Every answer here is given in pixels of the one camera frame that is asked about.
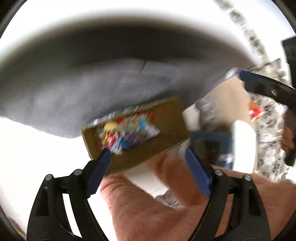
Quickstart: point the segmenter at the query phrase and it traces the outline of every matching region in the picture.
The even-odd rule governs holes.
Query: blue gripper pad
[[[86,185],[86,198],[90,198],[92,194],[95,194],[101,181],[110,165],[111,162],[111,152],[109,149],[105,148],[101,155],[97,158],[97,165],[92,171],[91,175],[87,180]]]
[[[197,156],[195,155],[194,151],[190,148],[186,149],[185,152],[185,161],[193,175],[193,178],[202,194],[206,197],[210,197],[212,194],[211,190],[211,176],[207,174],[207,170],[205,170]]]

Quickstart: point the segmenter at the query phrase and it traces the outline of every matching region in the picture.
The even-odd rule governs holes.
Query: gray fabric
[[[253,64],[198,29],[117,21],[79,20],[46,30],[2,58],[0,115],[76,137],[86,123],[118,109],[171,96],[185,109],[231,68]]]
[[[75,137],[89,121],[121,108],[173,95],[186,108],[221,83],[231,67],[220,61],[96,63],[42,85],[27,82],[25,93],[1,101],[2,115],[50,134]]]

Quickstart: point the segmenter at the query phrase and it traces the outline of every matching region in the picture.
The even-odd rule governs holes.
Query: red object
[[[140,134],[140,137],[142,137],[142,138],[146,138],[147,135],[146,135],[146,134]]]
[[[255,107],[255,108],[253,109],[252,118],[259,116],[261,112],[262,112],[262,111],[261,111],[261,109],[260,109],[259,107]]]
[[[154,113],[148,112],[148,116],[149,116],[150,124],[153,124],[154,123]]]
[[[123,122],[123,119],[118,119],[118,120],[115,120],[118,124],[120,124],[121,122]]]
[[[110,149],[111,146],[115,143],[115,141],[116,141],[116,135],[115,134],[109,134],[107,148]]]

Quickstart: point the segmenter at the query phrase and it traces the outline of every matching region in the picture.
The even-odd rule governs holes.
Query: finger
[[[288,151],[288,150],[289,150],[289,147],[287,147],[286,145],[284,145],[283,142],[281,143],[281,148],[282,148],[284,151]]]
[[[184,160],[164,153],[147,162],[148,167],[165,184],[184,207],[206,203]]]
[[[187,241],[203,213],[203,207],[189,212],[164,206],[123,175],[104,179],[101,194],[119,241]]]
[[[288,140],[293,141],[293,132],[287,125],[284,125],[283,137],[285,137]]]
[[[283,138],[282,141],[281,141],[282,145],[288,147],[289,149],[294,149],[295,148],[295,144],[293,141],[291,140],[288,140],[286,138]]]

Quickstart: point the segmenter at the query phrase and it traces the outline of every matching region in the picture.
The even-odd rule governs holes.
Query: white surface
[[[290,179],[293,183],[296,184],[296,162],[294,163],[294,166],[289,167],[286,179]]]
[[[246,122],[236,120],[231,124],[234,165],[237,172],[253,173],[256,155],[256,132]]]
[[[190,0],[28,0],[16,13],[2,38],[0,56],[6,55],[38,32],[73,19],[133,15],[169,20],[191,26],[232,45],[251,58],[248,44],[231,20],[213,1]]]
[[[245,14],[250,25],[262,39],[270,53],[270,59],[282,57],[280,40],[294,33],[274,4],[269,0],[236,0],[234,4]],[[246,55],[250,54],[242,33],[213,1],[198,0],[193,5],[189,0],[178,3],[165,0],[28,0],[0,39],[0,59],[39,31],[46,31],[47,28],[61,22],[103,13],[110,14],[115,10],[117,13],[127,13],[127,9],[136,15],[157,16],[195,26],[233,45]],[[45,175],[69,175],[73,170],[83,168],[88,161],[89,157],[81,137],[55,137],[7,119],[0,119],[0,202],[4,211],[26,230],[33,201]],[[148,189],[151,187],[150,193],[156,195],[157,192],[165,191],[165,187],[157,184],[151,173],[142,175],[138,170],[138,175],[131,176],[134,182],[141,182]],[[100,195],[93,195],[89,203],[109,240],[116,240],[110,214]],[[73,216],[69,219],[71,224],[75,222]],[[79,233],[77,228],[73,228],[73,231]]]

